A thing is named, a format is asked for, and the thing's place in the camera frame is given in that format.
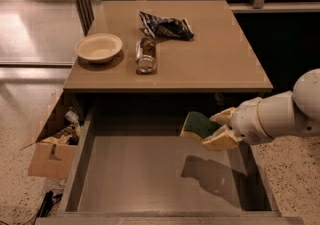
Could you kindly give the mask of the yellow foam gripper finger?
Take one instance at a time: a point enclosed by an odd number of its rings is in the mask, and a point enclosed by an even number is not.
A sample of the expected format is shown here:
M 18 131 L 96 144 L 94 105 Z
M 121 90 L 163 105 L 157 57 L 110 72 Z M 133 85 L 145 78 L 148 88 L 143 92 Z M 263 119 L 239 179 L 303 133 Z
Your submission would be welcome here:
M 234 107 L 230 107 L 228 109 L 225 109 L 219 113 L 216 113 L 215 115 L 212 115 L 209 120 L 212 122 L 215 122 L 221 126 L 227 125 L 228 127 L 231 126 L 231 118 L 233 116 L 233 113 L 235 112 Z
M 238 147 L 240 140 L 227 125 L 223 125 L 211 136 L 205 138 L 202 145 L 209 151 L 223 151 Z

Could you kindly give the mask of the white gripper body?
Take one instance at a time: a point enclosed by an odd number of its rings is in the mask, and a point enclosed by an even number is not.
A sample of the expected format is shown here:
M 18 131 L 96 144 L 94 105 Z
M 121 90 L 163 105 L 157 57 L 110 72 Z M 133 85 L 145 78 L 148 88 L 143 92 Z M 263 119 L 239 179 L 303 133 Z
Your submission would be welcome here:
M 272 138 L 264 131 L 258 113 L 260 97 L 241 103 L 231 116 L 231 128 L 235 135 L 250 145 L 264 144 Z

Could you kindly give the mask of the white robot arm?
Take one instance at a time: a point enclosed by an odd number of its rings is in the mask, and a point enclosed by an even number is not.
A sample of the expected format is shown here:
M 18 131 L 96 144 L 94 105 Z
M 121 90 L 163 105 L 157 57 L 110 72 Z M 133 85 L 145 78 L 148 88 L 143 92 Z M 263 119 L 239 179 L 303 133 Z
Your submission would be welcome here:
M 320 134 L 320 69 L 303 74 L 292 91 L 256 97 L 213 115 L 220 125 L 203 145 L 210 151 L 236 148 L 241 142 L 258 145 L 283 136 Z

